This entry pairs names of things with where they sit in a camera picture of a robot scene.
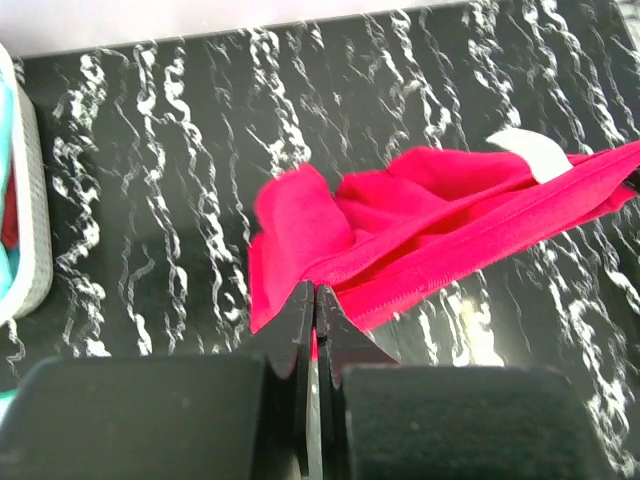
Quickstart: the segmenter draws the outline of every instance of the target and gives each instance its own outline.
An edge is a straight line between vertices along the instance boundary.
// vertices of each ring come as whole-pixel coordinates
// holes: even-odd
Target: black marble surface
[[[17,61],[38,112],[55,281],[0,335],[0,390],[51,355],[224,352],[248,334],[251,205],[508,126],[569,152],[640,137],[640,56],[606,0],[471,5]],[[564,372],[639,467],[640,203],[504,259],[372,332],[405,363]]]

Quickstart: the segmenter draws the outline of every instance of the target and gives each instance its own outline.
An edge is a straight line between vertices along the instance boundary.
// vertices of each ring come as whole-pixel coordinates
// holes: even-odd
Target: fabric fold
[[[623,181],[640,142],[570,155],[574,168],[537,184],[512,153],[414,148],[387,169],[346,175],[334,195],[310,165],[258,195],[262,232],[249,251],[251,330],[301,280],[336,291],[361,330],[425,295],[573,226],[635,193]]]

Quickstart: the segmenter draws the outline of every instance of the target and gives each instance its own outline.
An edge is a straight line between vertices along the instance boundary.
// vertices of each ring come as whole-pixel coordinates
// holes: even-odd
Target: red garment
[[[2,219],[2,245],[7,250],[18,246],[18,208],[16,204],[16,185],[13,170],[9,173],[7,192],[4,197],[4,216]]]
[[[640,142],[574,155],[537,184],[513,153],[415,148],[384,171],[349,174],[337,193],[310,165],[259,194],[249,250],[251,330],[300,280],[330,285],[361,330],[426,294],[575,225],[619,209]]]

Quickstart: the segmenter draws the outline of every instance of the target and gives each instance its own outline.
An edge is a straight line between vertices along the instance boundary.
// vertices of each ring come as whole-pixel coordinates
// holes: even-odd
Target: white label
[[[522,157],[538,183],[546,183],[573,168],[560,145],[540,133],[509,128],[494,133],[487,142]]]

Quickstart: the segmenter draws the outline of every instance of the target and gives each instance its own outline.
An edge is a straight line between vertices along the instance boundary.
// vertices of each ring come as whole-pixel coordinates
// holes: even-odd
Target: teal fabric
[[[7,252],[9,258],[9,268],[11,269],[11,278],[15,280],[18,274],[18,265],[20,264],[20,248],[16,247]]]
[[[9,179],[11,158],[11,128],[13,125],[13,94],[9,86],[0,77],[0,219],[4,215],[4,196]],[[4,246],[0,245],[0,299],[2,299],[11,284],[11,266]]]
[[[15,396],[16,396],[15,390],[10,390],[8,392],[0,392],[0,422],[2,422],[2,419],[7,413],[7,410],[9,409],[9,405],[11,405],[11,401]]]

